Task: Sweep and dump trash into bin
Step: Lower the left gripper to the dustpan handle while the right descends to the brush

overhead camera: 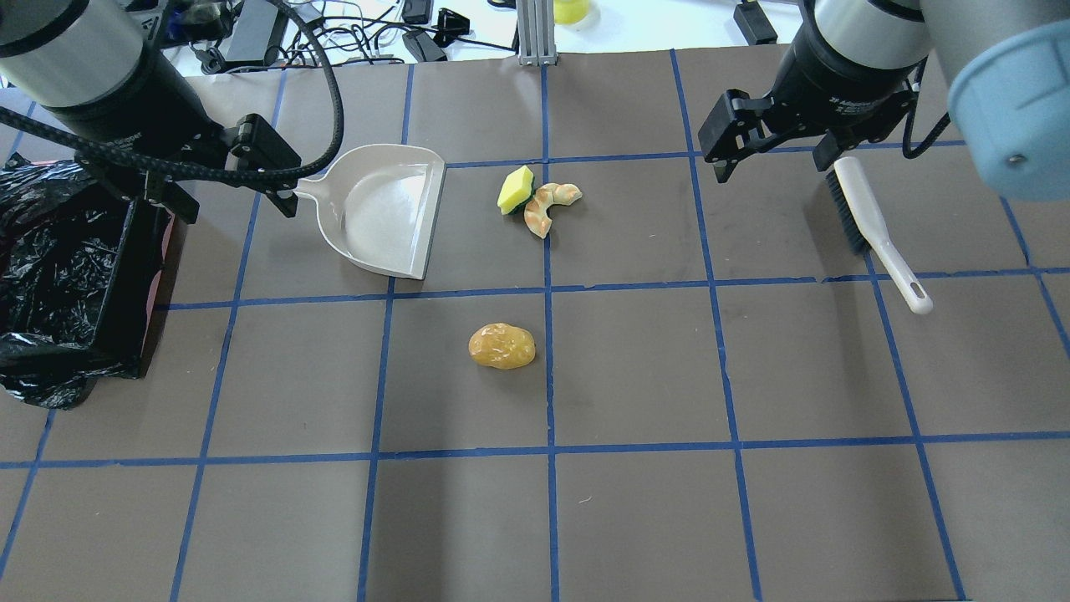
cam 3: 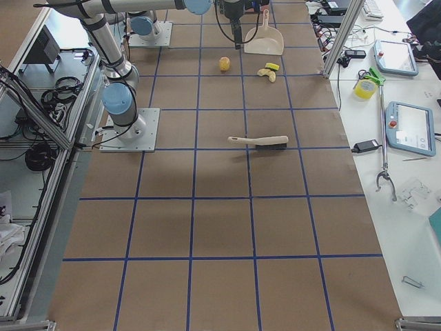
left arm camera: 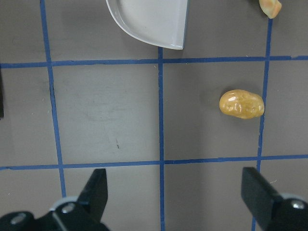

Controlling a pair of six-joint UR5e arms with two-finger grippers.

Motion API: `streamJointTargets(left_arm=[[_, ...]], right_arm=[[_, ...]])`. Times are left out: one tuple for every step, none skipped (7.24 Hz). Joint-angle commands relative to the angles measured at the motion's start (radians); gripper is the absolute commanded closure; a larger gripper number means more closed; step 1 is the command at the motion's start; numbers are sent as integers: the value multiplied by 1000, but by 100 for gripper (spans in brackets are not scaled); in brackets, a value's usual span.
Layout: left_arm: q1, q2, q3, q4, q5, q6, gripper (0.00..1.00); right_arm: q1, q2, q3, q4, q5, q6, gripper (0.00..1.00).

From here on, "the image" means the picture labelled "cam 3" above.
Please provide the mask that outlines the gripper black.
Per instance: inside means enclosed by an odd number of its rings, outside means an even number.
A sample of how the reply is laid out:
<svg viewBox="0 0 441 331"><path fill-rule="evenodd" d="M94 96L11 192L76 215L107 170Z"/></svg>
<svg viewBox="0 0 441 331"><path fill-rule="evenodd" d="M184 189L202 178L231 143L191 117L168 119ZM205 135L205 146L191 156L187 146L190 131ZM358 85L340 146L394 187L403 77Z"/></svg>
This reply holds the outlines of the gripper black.
<svg viewBox="0 0 441 331"><path fill-rule="evenodd" d="M240 18L245 13L245 2L243 0L224 0L220 2L220 7L224 16L229 19L235 49L240 49L243 42Z"/></svg>

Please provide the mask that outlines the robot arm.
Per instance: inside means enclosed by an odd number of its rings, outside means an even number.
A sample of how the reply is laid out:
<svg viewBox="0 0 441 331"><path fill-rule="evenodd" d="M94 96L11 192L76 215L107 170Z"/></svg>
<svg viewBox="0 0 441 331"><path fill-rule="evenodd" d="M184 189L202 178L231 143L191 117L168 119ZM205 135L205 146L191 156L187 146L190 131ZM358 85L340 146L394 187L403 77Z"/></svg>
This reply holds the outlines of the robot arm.
<svg viewBox="0 0 441 331"><path fill-rule="evenodd" d="M232 42L236 49L244 43L240 18L245 13L245 1L178 1L192 14L204 15L214 4L216 15L219 13L229 20L232 30ZM132 31L128 38L133 38L135 48L169 47L172 34L172 22L159 21L155 10L128 13Z"/></svg>
<svg viewBox="0 0 441 331"><path fill-rule="evenodd" d="M104 74L110 82L103 91L103 105L122 133L139 117L135 97L139 74L116 42L105 15L171 9L203 15L210 6L210 1L46 1L34 4L35 8L52 8L80 21L98 51Z"/></svg>

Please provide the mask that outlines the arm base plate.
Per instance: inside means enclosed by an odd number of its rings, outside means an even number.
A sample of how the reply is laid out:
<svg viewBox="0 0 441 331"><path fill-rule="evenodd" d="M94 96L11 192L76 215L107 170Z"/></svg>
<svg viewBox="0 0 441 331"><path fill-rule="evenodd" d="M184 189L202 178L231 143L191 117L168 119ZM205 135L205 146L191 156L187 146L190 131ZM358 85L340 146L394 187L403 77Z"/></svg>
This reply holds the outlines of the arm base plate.
<svg viewBox="0 0 441 331"><path fill-rule="evenodd" d="M111 116L107 116L106 125L112 126L103 133L104 142L99 144L102 152L153 152L156 147L159 108L139 108L138 119L125 132L125 128L114 126Z"/></svg>
<svg viewBox="0 0 441 331"><path fill-rule="evenodd" d="M169 47L173 23L169 21L135 21L131 27L129 46L133 48Z"/></svg>

